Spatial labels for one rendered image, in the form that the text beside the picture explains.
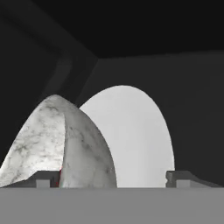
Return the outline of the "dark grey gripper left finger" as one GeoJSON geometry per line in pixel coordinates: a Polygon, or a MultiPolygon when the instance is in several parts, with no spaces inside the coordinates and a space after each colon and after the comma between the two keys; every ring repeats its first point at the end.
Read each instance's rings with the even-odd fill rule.
{"type": "Polygon", "coordinates": [[[37,171],[26,180],[7,185],[7,188],[55,188],[60,183],[59,171],[37,171]]]}

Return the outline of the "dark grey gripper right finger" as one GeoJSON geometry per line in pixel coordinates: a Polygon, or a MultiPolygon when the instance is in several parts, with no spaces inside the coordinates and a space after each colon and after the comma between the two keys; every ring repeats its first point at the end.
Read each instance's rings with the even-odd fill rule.
{"type": "Polygon", "coordinates": [[[167,188],[221,188],[221,185],[197,178],[189,171],[167,171],[165,177],[167,188]]]}

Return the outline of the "white grey marbled bowl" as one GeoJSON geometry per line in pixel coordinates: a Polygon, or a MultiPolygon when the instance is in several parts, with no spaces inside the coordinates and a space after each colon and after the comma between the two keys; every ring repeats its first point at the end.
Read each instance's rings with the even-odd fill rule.
{"type": "Polygon", "coordinates": [[[59,95],[30,114],[0,167],[0,187],[60,172],[60,188],[115,188],[110,149],[95,123],[59,95]]]}

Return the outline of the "white round microwave turntable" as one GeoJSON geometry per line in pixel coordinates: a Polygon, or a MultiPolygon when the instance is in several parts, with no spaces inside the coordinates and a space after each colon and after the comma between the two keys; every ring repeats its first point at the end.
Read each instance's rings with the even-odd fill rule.
{"type": "Polygon", "coordinates": [[[160,109],[144,91],[109,87],[80,109],[110,148],[118,187],[165,187],[165,174],[175,169],[172,140],[160,109]]]}

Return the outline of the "dark microwave oven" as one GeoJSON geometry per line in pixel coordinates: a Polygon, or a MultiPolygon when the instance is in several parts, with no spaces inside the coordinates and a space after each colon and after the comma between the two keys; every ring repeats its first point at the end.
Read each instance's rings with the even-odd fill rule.
{"type": "Polygon", "coordinates": [[[45,97],[142,89],[180,171],[224,186],[224,0],[0,0],[0,164],[45,97]]]}

